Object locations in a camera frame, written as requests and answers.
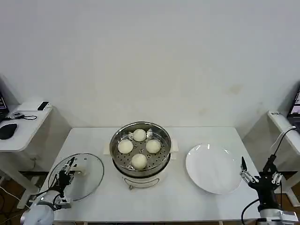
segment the black cable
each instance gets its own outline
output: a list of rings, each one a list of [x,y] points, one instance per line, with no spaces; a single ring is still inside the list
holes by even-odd
[[[279,146],[280,146],[280,144],[281,144],[283,138],[285,137],[285,135],[286,135],[287,133],[289,133],[291,130],[296,130],[296,129],[297,129],[297,128],[295,127],[295,128],[293,128],[293,129],[290,129],[290,130],[288,130],[288,131],[285,132],[285,134],[282,136],[282,138],[281,138],[281,140],[280,140],[280,142],[279,142],[279,145],[278,145],[277,148],[276,148],[276,151],[275,151],[274,155],[276,155],[276,153],[277,153],[277,151],[278,151],[278,149],[279,149]]]
[[[281,209],[283,209],[283,206],[282,206],[282,182],[280,181],[280,206],[281,206]]]
[[[57,174],[54,176],[54,179],[53,179],[53,181],[52,181],[52,184],[51,184],[51,186],[46,190],[46,191],[43,191],[43,192],[41,192],[41,193],[38,193],[38,194],[36,194],[36,195],[33,195],[33,196],[36,196],[36,197],[39,197],[40,195],[42,195],[43,193],[46,193],[47,191],[49,191],[50,190],[50,188],[52,188],[52,186],[53,186],[53,184],[54,184],[54,182],[57,180]]]
[[[57,195],[54,197],[54,199],[53,199],[53,206],[54,206],[54,207],[55,207],[55,200],[56,200],[56,198],[57,198],[58,196],[60,196],[60,194],[57,194]]]
[[[4,204],[5,204],[5,198],[4,198],[4,196],[3,196],[2,193],[0,193],[0,196],[1,196],[2,199],[3,199],[3,204],[2,204],[1,209],[0,209],[0,211],[2,211],[2,210],[3,210],[3,207],[4,207]]]
[[[242,215],[241,215],[241,220],[242,220],[242,224],[243,224],[243,225],[245,225],[245,223],[244,223],[244,213],[246,212],[246,210],[247,210],[251,205],[253,205],[255,202],[258,202],[258,201],[259,201],[259,199],[254,200],[253,202],[251,202],[250,204],[248,204],[248,205],[243,209]]]

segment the cable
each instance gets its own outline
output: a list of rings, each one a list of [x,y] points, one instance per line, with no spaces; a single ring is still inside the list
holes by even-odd
[[[282,182],[281,181],[280,181],[280,206],[283,209],[283,206],[282,206]]]
[[[277,146],[277,148],[276,148],[276,151],[275,151],[274,155],[276,155],[276,153],[277,153],[277,151],[278,151],[278,149],[279,149],[279,146],[280,146],[280,144],[281,144],[283,138],[285,137],[285,135],[286,135],[287,133],[289,133],[291,130],[296,130],[296,129],[297,129],[296,127],[295,127],[295,128],[292,128],[292,129],[286,131],[286,132],[283,134],[283,136],[282,136],[282,138],[281,138],[281,140],[280,140],[280,142],[279,142],[279,144],[278,144],[278,146]]]
[[[54,184],[54,182],[55,182],[56,180],[57,180],[57,174],[54,176],[54,179],[53,179],[53,181],[52,181],[51,186],[50,186],[46,191],[43,191],[43,192],[41,192],[41,193],[38,193],[38,194],[36,194],[36,195],[34,195],[34,196],[38,197],[38,196],[42,195],[43,193],[46,193],[47,191],[49,191],[50,188],[52,188],[52,186],[53,186],[53,184]]]
[[[4,220],[2,223],[0,223],[0,224],[4,224],[4,223],[6,223],[7,221],[9,221],[9,220],[11,220],[12,218],[15,218],[15,217],[18,217],[18,216],[20,216],[20,215],[22,215],[23,213],[20,213],[20,214],[18,214],[18,215],[16,215],[16,216],[13,216],[13,217],[11,217],[11,218],[8,218],[7,220]]]
[[[258,202],[258,201],[259,201],[259,199],[254,200],[253,202],[251,202],[249,205],[247,205],[247,206],[243,209],[242,215],[241,215],[241,220],[242,220],[242,224],[243,224],[243,225],[245,225],[245,223],[244,223],[244,213],[246,212],[246,210],[247,210],[251,205],[253,205],[255,202]]]
[[[9,192],[6,191],[3,187],[0,186],[0,188],[1,188],[3,191],[5,191],[7,194],[13,196],[14,198],[16,198],[16,199],[18,199],[18,200],[20,201],[20,199],[19,199],[18,197],[16,197],[16,196],[14,196],[13,194],[9,193]]]
[[[4,204],[5,204],[5,198],[4,198],[3,194],[1,194],[1,193],[0,193],[0,196],[3,199],[3,204],[2,204],[1,209],[0,209],[0,211],[2,211],[3,207],[4,207]]]
[[[54,199],[53,199],[53,206],[55,206],[55,200],[56,200],[56,198],[57,198],[58,196],[60,196],[60,194],[57,194],[57,195],[54,197]]]
[[[288,129],[286,129],[286,131],[282,131],[280,133],[280,135],[277,137],[276,141],[272,144],[272,146],[270,147],[270,150],[273,148],[273,146],[277,143],[277,141],[280,139],[281,135],[283,135],[285,132],[289,131],[290,129],[296,128],[295,126],[289,127]]]

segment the white table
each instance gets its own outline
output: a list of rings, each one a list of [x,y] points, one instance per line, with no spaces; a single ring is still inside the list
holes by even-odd
[[[49,115],[50,108],[46,108],[42,112],[22,112],[24,115],[36,115],[37,119],[36,120],[8,120],[8,121],[2,121],[0,123],[0,127],[10,124],[10,123],[16,123],[18,125],[14,135],[7,139],[7,140],[0,140],[0,152],[20,152],[23,151],[40,126],[43,124],[47,116]],[[17,109],[11,110],[11,113],[8,116],[11,116],[17,111]],[[21,201],[19,202],[17,208],[21,209],[24,208],[25,203],[27,202],[29,196],[31,194],[36,194],[38,193],[38,188],[34,185],[38,177],[33,178],[31,181],[28,180],[26,177],[24,177],[22,174],[17,171],[13,165],[8,163],[4,158],[0,157],[0,170],[2,170],[6,175],[8,175],[10,178],[15,180],[17,183],[22,185],[26,191],[21,198]]]
[[[112,159],[103,154],[117,128],[73,128],[54,166],[65,157],[76,153],[92,153],[101,158],[105,174],[102,183],[90,196],[73,202],[71,209],[55,211],[55,221],[85,222],[156,222],[240,220],[241,212],[257,194],[242,181],[229,195],[215,195],[196,186],[187,174],[185,158],[199,143],[217,143],[238,158],[244,156],[253,175],[257,170],[238,133],[232,127],[167,127],[167,132],[178,142],[177,159],[168,165],[164,181],[146,189],[128,189],[114,168]],[[42,190],[47,189],[47,181]],[[259,218],[257,205],[252,205],[245,218]]]
[[[279,129],[280,132],[286,131],[292,125],[287,120],[287,118],[279,113],[278,111],[268,111],[269,118],[273,121],[276,127]],[[300,155],[300,134],[295,131],[291,130],[285,135],[286,140],[291,145],[292,149]],[[297,196],[294,194],[292,187],[300,182],[300,172],[296,172],[292,177],[288,180],[282,178],[282,192],[285,193],[288,198],[290,199],[292,205],[294,207],[300,207],[300,202],[297,199]]]

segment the table leg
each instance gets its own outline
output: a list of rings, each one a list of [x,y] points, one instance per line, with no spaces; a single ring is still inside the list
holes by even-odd
[[[283,191],[288,191],[291,187],[298,184],[300,182],[300,172],[296,172],[292,177],[290,177],[286,183],[285,186],[282,188]]]
[[[293,190],[291,189],[292,186],[294,186],[295,184],[298,183],[297,178],[299,178],[299,174],[300,172],[297,172],[296,174],[294,174],[294,176],[292,176],[291,178],[293,178],[292,180],[288,179],[286,180],[284,177],[282,177],[282,193],[286,194],[287,197],[289,198],[291,204],[293,205],[293,207],[300,207],[300,202],[297,199],[297,196],[294,194]],[[278,187],[275,190],[275,194],[280,194],[280,187]]]
[[[2,170],[6,175],[11,177],[14,181],[28,190],[31,194],[38,193],[38,187],[31,183],[26,177],[20,174],[12,165],[7,163],[5,160],[0,158],[0,170]]]

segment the white wall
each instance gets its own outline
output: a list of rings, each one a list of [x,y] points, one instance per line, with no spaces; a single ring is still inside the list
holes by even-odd
[[[0,74],[73,127],[235,126],[298,81],[297,0],[3,0]]]

